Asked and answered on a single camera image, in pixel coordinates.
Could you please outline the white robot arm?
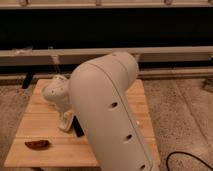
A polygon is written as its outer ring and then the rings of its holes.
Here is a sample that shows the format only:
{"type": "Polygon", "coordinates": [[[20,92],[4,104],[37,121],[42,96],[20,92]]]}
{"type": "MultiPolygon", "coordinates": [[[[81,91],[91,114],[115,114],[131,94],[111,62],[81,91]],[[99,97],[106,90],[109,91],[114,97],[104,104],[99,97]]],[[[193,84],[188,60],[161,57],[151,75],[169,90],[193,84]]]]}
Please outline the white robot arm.
{"type": "Polygon", "coordinates": [[[102,171],[159,171],[126,97],[137,72],[130,53],[114,52],[80,64],[69,78],[54,76],[42,89],[63,122],[73,112],[102,171]]]}

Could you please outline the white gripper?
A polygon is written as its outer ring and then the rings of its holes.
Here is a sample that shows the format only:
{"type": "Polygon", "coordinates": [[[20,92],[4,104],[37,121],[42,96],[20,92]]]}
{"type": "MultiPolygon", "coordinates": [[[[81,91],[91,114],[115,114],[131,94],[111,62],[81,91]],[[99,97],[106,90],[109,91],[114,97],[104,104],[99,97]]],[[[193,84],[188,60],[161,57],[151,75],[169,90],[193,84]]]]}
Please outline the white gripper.
{"type": "Polygon", "coordinates": [[[72,127],[78,137],[84,135],[83,129],[74,114],[71,111],[69,94],[68,94],[68,79],[63,75],[54,75],[48,84],[42,88],[43,98],[53,104],[60,115],[59,129],[68,132],[72,127]]]}

